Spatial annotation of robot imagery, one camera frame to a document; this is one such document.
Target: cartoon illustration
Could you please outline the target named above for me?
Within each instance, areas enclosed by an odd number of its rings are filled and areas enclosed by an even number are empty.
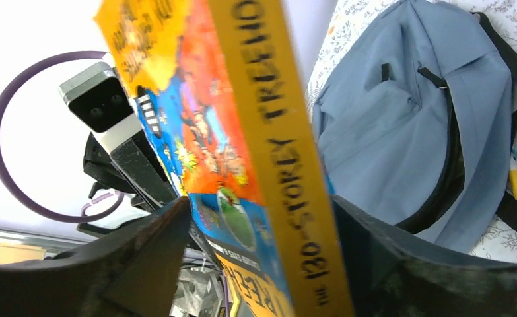
[[[193,172],[196,165],[198,165],[198,162],[196,161],[196,156],[194,155],[194,153],[188,151],[184,147],[184,144],[182,144],[182,141],[180,141],[178,137],[174,138],[174,143],[176,148],[174,154],[180,161],[180,164],[182,164],[182,174],[184,175],[184,170],[189,170],[190,172]]]
[[[264,222],[258,217],[254,217],[252,222],[253,222],[254,226],[256,227],[257,231],[260,233],[262,240],[266,244],[272,244],[273,237],[272,237],[271,233],[268,231],[266,224],[264,224]]]
[[[207,230],[211,230],[212,225],[214,225],[215,228],[219,228],[219,216],[217,215],[217,212],[204,205],[199,197],[196,197],[194,200],[199,218],[202,220],[204,227]]]
[[[161,122],[163,124],[167,124],[167,114],[165,113],[165,109],[159,108],[158,112],[159,112],[159,122]]]
[[[187,193],[184,190],[184,186],[182,185],[181,181],[178,179],[178,176],[175,173],[170,173],[172,185],[176,189],[179,195],[186,196]]]
[[[169,145],[165,144],[164,147],[165,147],[165,149],[163,150],[163,153],[165,153],[165,156],[167,156],[167,159],[169,161],[171,161]]]
[[[160,120],[157,119],[155,107],[145,89],[138,87],[136,101],[138,104],[138,116],[140,116],[140,118],[143,116],[152,134],[157,137],[157,139],[160,139],[163,134],[159,125]]]
[[[192,114],[183,122],[190,127],[195,145],[201,150],[209,170],[223,175],[232,174],[237,184],[248,183],[241,157],[230,144],[224,132],[212,97],[220,93],[220,82],[214,75],[213,54],[205,47],[205,41],[183,42],[180,50],[181,77],[184,79],[181,92],[185,109]]]
[[[220,186],[217,191],[217,205],[235,240],[247,250],[254,251],[256,249],[254,230],[235,194],[230,189]]]

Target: backpack strap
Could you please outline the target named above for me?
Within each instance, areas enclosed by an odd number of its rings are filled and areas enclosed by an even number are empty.
[[[491,22],[489,21],[489,18],[480,12],[474,13],[474,15],[479,17],[480,25],[488,35],[489,39],[492,41],[493,45],[497,48],[499,51],[499,55],[507,64],[507,67],[511,71],[511,77],[513,79],[513,88],[515,90],[514,98],[517,97],[517,52],[513,50],[513,48],[501,38],[497,32],[493,29]],[[511,136],[512,140],[514,139],[515,132],[517,130],[517,100],[515,100],[516,103],[513,105],[513,124],[511,126]]]
[[[130,183],[112,166],[107,152],[100,146],[92,133],[89,133],[85,145],[83,172],[108,188],[127,194],[135,193]]]
[[[511,77],[513,79],[513,88],[514,88],[514,106],[513,106],[513,115],[512,115],[512,124],[511,124],[511,143],[513,143],[515,139],[515,133],[517,130],[517,53],[511,48],[505,40],[495,32],[493,29],[489,18],[483,13],[474,13],[479,17],[480,25],[495,45],[497,50],[499,51],[499,55],[507,64],[507,67],[511,71]],[[499,204],[496,214],[503,220],[506,224],[508,224],[511,228],[513,228],[517,232],[517,200],[505,191],[503,199]]]
[[[385,79],[385,73],[389,73],[389,71],[385,71],[385,65],[383,64],[382,67],[383,79]],[[462,157],[460,132],[448,83],[426,67],[419,68],[417,72],[444,93],[448,113],[448,138],[444,166],[439,176],[438,185],[415,214],[396,224],[396,227],[411,234],[420,233],[437,222],[449,210],[464,189],[464,176],[459,177],[458,173]]]

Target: backpack zipper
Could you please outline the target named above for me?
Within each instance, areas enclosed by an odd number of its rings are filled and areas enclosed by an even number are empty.
[[[445,80],[438,78],[425,68],[418,70],[418,73],[432,81],[445,93],[448,112],[448,138],[443,169],[435,188],[417,212],[396,225],[412,234],[429,228],[439,220],[449,210],[464,188],[464,171],[460,176],[458,174],[459,168],[464,169],[464,164],[461,162],[460,132],[458,131],[458,122],[449,87]]]

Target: white patterned bedsheet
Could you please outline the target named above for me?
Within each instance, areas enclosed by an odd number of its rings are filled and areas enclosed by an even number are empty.
[[[334,67],[363,30],[381,11],[395,1],[338,1],[308,84],[309,110]],[[495,30],[517,51],[517,0],[447,0],[447,2],[468,11],[484,12],[490,18]],[[482,258],[517,263],[517,232],[495,217],[470,253]]]

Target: blue backpack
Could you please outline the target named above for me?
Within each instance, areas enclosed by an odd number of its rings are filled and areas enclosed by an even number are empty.
[[[425,0],[393,4],[313,105],[336,194],[419,238],[468,252],[505,194],[514,83],[517,54],[484,14]]]

